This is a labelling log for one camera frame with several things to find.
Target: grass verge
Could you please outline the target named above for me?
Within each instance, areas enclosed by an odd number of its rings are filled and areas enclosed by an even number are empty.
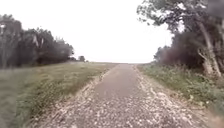
[[[0,126],[22,127],[114,64],[65,63],[0,71]]]
[[[163,67],[152,63],[139,65],[138,68],[162,85],[180,92],[185,98],[224,116],[224,89],[217,88],[212,80],[178,67]]]

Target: overcast sky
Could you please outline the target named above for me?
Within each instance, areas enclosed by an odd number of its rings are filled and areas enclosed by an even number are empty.
[[[142,0],[0,0],[1,14],[12,14],[23,28],[42,27],[63,37],[76,56],[90,61],[144,63],[159,46],[169,45],[163,27],[137,20]]]

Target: tall grass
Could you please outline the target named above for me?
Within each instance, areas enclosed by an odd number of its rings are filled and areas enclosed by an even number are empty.
[[[185,98],[193,98],[195,103],[202,103],[224,116],[224,89],[218,88],[214,81],[179,67],[144,64],[138,68],[162,85],[181,92]]]
[[[112,64],[66,63],[0,71],[0,127],[22,127]]]

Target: grassy field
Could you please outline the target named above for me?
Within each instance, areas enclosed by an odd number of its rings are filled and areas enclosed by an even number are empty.
[[[185,98],[224,116],[224,89],[218,88],[214,81],[177,67],[143,64],[138,68],[162,85],[180,92]]]
[[[22,127],[114,64],[65,63],[0,71],[0,127]]]

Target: tree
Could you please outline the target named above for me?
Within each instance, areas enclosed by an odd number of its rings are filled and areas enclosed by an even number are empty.
[[[84,56],[79,56],[79,61],[85,62],[85,57]]]
[[[12,15],[0,16],[0,26],[1,66],[2,68],[6,68],[10,65],[9,61],[12,61],[15,48],[18,45],[18,41],[21,39],[20,32],[22,31],[22,26]]]
[[[51,31],[23,30],[12,15],[0,15],[0,67],[64,62],[74,54],[73,47]]]
[[[217,24],[220,19],[212,17],[206,11],[208,3],[203,0],[145,0],[139,5],[137,13],[143,18],[140,21],[154,21],[154,25],[168,24],[173,34],[180,33],[180,24],[185,26],[185,32],[193,32],[203,37],[197,43],[198,55],[203,58],[203,66],[209,76],[221,77],[220,67],[215,54],[215,45],[219,43]]]

